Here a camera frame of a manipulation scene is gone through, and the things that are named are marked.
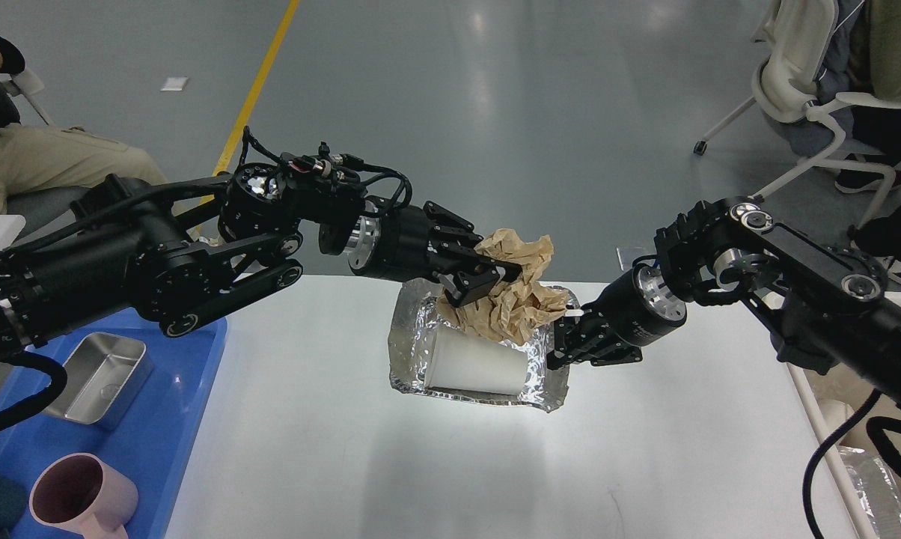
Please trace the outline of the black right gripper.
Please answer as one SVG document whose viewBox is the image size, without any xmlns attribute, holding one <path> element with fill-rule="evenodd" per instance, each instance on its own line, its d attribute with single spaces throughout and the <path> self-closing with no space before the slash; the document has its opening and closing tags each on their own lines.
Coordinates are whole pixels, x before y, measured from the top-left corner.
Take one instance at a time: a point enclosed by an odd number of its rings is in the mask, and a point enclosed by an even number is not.
<svg viewBox="0 0 901 539">
<path fill-rule="evenodd" d="M 597 299 L 554 321 L 554 346 L 546 367 L 559 371 L 581 362 L 594 366 L 641 362 L 642 347 L 672 333 L 686 318 L 686 304 L 670 291 L 662 271 L 634 266 Z"/>
</svg>

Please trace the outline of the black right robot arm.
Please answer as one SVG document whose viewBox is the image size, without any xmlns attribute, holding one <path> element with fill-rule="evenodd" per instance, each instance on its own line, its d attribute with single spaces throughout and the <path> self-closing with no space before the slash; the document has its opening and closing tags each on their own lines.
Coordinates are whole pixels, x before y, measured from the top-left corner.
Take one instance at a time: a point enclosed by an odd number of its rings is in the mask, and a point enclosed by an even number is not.
<svg viewBox="0 0 901 539">
<path fill-rule="evenodd" d="M 642 348 L 686 321 L 686 304 L 744 303 L 771 334 L 777 359 L 826 374 L 847 365 L 873 392 L 814 451 L 801 498 L 813 536 L 822 532 L 812 506 L 814 472 L 838 438 L 864 421 L 882 459 L 901 478 L 901 306 L 885 296 L 888 272 L 858 249 L 815 243 L 772 218 L 762 198 L 699 201 L 656 230 L 652 255 L 554 327 L 550 371 L 588 362 L 634 364 Z"/>
</svg>

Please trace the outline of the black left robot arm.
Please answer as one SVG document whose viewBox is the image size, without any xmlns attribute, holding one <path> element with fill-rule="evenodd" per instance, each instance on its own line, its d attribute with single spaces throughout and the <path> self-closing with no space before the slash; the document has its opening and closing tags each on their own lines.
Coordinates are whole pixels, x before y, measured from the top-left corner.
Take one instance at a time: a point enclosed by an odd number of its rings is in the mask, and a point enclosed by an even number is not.
<svg viewBox="0 0 901 539">
<path fill-rule="evenodd" d="M 48 377 L 0 409 L 0 432 L 45 410 L 65 390 L 64 366 L 40 346 L 128 307 L 166 337 L 191 333 L 302 276 L 300 222 L 318 224 L 324 255 L 347 255 L 358 276 L 443 287 L 453 307 L 522 275 L 482 255 L 481 236 L 454 212 L 412 204 L 399 171 L 333 153 L 276 156 L 250 132 L 233 173 L 153 186 L 109 175 L 71 205 L 76 222 L 0 250 L 0 364 Z"/>
</svg>

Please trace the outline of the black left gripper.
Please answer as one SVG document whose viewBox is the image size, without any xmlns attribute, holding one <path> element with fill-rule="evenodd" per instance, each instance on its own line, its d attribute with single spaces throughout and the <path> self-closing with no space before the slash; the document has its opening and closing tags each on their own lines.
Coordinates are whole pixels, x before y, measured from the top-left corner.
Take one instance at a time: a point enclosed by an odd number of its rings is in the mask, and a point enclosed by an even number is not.
<svg viewBox="0 0 901 539">
<path fill-rule="evenodd" d="M 451 307 L 460 309 L 488 296 L 501 281 L 513 283 L 522 275 L 519 264 L 471 252 L 483 239 L 467 219 L 427 201 L 382 217 L 359 217 L 346 253 L 357 276 L 429 279 L 444 287 Z M 451 254 L 440 255 L 441 250 Z"/>
</svg>

